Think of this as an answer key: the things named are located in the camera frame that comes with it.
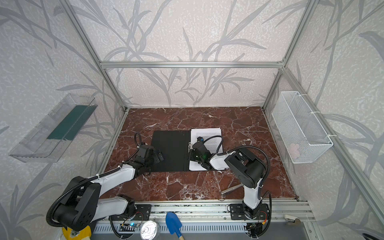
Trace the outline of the teal folder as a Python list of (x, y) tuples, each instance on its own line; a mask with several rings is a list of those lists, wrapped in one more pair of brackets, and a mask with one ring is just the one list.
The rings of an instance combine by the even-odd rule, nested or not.
[[(191, 130), (188, 131), (155, 131), (152, 138), (152, 146), (160, 150), (164, 160), (155, 164), (152, 172), (188, 172), (189, 170), (189, 144)], [(221, 136), (212, 136), (206, 139), (209, 141)], [(222, 140), (219, 143), (216, 153), (223, 151)]]

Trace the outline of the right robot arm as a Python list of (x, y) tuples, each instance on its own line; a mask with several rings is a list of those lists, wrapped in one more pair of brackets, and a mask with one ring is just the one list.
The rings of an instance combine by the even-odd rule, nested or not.
[(198, 141), (190, 147), (190, 160), (205, 170), (229, 169), (244, 187), (243, 209), (245, 216), (253, 220), (261, 210), (262, 187), (267, 180), (271, 161), (268, 155), (255, 146), (239, 146), (223, 153), (212, 154), (205, 142)]

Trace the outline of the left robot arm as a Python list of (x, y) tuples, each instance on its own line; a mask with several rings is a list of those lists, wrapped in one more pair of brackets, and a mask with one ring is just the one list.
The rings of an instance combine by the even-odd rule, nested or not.
[(137, 209), (133, 199), (125, 196), (101, 199), (101, 196), (143, 175), (163, 159), (160, 150), (142, 145), (132, 160), (123, 162), (113, 170), (90, 178), (73, 178), (62, 195), (48, 209), (47, 223), (52, 227), (70, 228), (79, 232), (89, 224), (106, 217), (133, 217)]

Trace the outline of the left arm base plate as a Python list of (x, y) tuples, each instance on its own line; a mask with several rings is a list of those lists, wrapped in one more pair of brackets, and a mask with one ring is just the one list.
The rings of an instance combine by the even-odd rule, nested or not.
[(129, 221), (134, 222), (145, 222), (148, 221), (151, 214), (152, 205), (150, 204), (142, 204), (136, 205), (136, 213), (129, 218)]

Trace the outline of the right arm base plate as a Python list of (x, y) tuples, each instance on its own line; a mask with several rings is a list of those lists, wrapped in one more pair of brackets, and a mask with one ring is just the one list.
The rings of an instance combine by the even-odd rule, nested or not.
[(250, 219), (246, 216), (242, 204), (230, 204), (228, 205), (228, 212), (231, 215), (231, 220), (256, 220), (264, 221), (268, 219), (268, 214), (270, 213), (270, 208), (268, 204), (261, 204), (256, 216), (253, 219)]

